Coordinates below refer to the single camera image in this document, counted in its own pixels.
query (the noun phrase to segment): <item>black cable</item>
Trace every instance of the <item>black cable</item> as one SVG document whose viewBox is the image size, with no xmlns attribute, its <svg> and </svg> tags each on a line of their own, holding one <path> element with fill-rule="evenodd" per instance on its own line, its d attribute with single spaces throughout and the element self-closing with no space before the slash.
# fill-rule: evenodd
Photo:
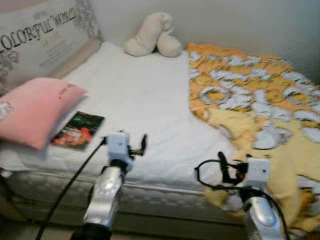
<svg viewBox="0 0 320 240">
<path fill-rule="evenodd" d="M 81 167 L 78 169 L 78 171 L 76 171 L 76 173 L 73 175 L 73 177 L 70 179 L 70 181 L 67 183 L 67 185 L 65 185 L 64 189 L 62 190 L 62 192 L 60 193 L 60 195 L 57 197 L 57 199 L 55 200 L 53 206 L 51 207 L 49 213 L 47 214 L 45 220 L 42 222 L 40 229 L 35 237 L 35 240 L 41 240 L 41 237 L 52 217 L 52 215 L 54 214 L 56 208 L 58 207 L 58 205 L 60 204 L 62 198 L 65 196 L 66 192 L 69 190 L 69 188 L 71 187 L 71 185 L 74 183 L 74 181 L 77 179 L 77 177 L 81 174 L 81 172 L 83 171 L 83 169 L 86 167 L 86 165 L 89 163 L 89 161 L 91 160 L 91 158 L 94 156 L 94 154 L 99 150 L 99 148 L 102 145 L 105 145 L 107 143 L 106 138 L 104 137 L 103 140 L 99 143 L 99 145 L 94 149 L 94 151 L 90 154 L 90 156 L 84 161 L 84 163 L 81 165 Z"/>
<path fill-rule="evenodd" d="M 245 191 L 249 191 L 249 192 L 253 192 L 253 193 L 265 196 L 275 206 L 277 212 L 279 213 L 281 221 L 282 221 L 283 229 L 284 229 L 285 238 L 287 240 L 290 240 L 290 235 L 289 235 L 289 230 L 288 230 L 288 226 L 287 226 L 287 223 L 286 223 L 285 215 L 282 212 L 279 204 L 269 194 L 267 194 L 264 191 L 261 191 L 259 189 L 252 188 L 252 187 L 211 185 L 211 184 L 208 184 L 208 183 L 202 181 L 200 179 L 200 167 L 203 164 L 206 164 L 208 162 L 220 163 L 220 160 L 212 160 L 212 159 L 206 160 L 206 161 L 203 161 L 197 167 L 194 168 L 194 170 L 196 171 L 196 178 L 197 178 L 197 181 L 199 183 L 211 188 L 212 190 L 225 190 L 225 191 L 227 191 L 227 190 L 245 190 Z"/>
</svg>

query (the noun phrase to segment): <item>white bed sheet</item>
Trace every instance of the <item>white bed sheet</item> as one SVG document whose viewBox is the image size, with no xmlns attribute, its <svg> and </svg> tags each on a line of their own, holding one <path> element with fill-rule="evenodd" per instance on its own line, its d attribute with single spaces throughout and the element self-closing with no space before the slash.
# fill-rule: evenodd
<svg viewBox="0 0 320 240">
<path fill-rule="evenodd" d="M 52 133 L 57 133 L 76 111 L 105 116 L 104 125 L 86 151 L 51 144 L 37 151 L 2 142 L 0 167 L 8 171 L 73 173 L 101 136 L 125 130 L 130 133 L 130 143 L 137 148 L 143 134 L 148 134 L 146 154 L 136 158 L 128 182 L 198 189 L 194 167 L 216 158 L 218 151 L 229 157 L 234 149 L 218 130 L 190 113 L 188 61 L 185 51 L 175 58 L 158 53 L 133 57 L 121 47 L 104 42 L 97 53 L 64 78 L 87 89 L 88 94 Z M 96 153 L 84 174 L 100 173 L 108 162 L 106 150 L 102 147 Z"/>
</svg>

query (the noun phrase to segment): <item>white wall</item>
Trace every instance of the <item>white wall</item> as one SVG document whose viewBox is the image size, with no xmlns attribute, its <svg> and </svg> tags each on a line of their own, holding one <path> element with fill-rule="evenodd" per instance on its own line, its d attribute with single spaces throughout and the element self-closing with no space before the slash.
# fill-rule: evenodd
<svg viewBox="0 0 320 240">
<path fill-rule="evenodd" d="M 106 41 L 122 45 L 143 19 L 164 11 L 175 35 L 249 53 L 276 54 L 320 78 L 320 0 L 91 0 Z"/>
</svg>

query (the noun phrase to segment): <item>pink pillow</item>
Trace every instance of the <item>pink pillow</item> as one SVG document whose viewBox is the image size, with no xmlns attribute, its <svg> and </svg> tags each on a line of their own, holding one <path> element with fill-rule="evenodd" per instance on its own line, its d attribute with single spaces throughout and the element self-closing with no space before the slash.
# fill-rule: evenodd
<svg viewBox="0 0 320 240">
<path fill-rule="evenodd" d="M 86 92 L 54 78 L 27 81 L 0 98 L 0 138 L 42 149 L 59 118 Z"/>
</svg>

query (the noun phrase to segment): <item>white mattress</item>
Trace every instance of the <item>white mattress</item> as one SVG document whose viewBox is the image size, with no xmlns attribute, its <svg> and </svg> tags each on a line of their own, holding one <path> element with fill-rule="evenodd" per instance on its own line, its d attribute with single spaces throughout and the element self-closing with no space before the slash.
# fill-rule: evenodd
<svg viewBox="0 0 320 240">
<path fill-rule="evenodd" d="M 71 175 L 39 171 L 14 172 L 5 182 L 14 193 L 11 203 L 26 217 L 43 220 L 44 212 L 52 206 Z M 59 224 L 75 224 L 83 218 L 95 177 L 80 175 L 59 205 Z M 73 211 L 77 217 L 71 217 Z M 207 202 L 202 190 L 159 187 L 126 182 L 122 188 L 119 211 L 127 214 L 161 216 L 179 219 L 239 224 L 216 206 Z"/>
<path fill-rule="evenodd" d="M 106 117 L 85 152 L 48 145 L 41 151 L 8 142 L 0 144 L 0 167 L 8 171 L 73 173 L 100 141 L 118 130 L 130 133 L 139 147 L 144 133 L 148 147 L 137 157 L 127 182 L 158 187 L 199 189 L 194 167 L 232 145 L 216 129 L 194 117 L 188 109 L 189 66 L 186 52 L 176 58 L 158 53 L 143 57 L 125 54 L 121 47 L 104 42 L 99 51 L 75 69 L 65 81 L 88 90 L 88 97 L 63 117 L 54 135 L 76 111 Z M 96 176 L 108 163 L 106 148 L 84 170 Z"/>
</svg>

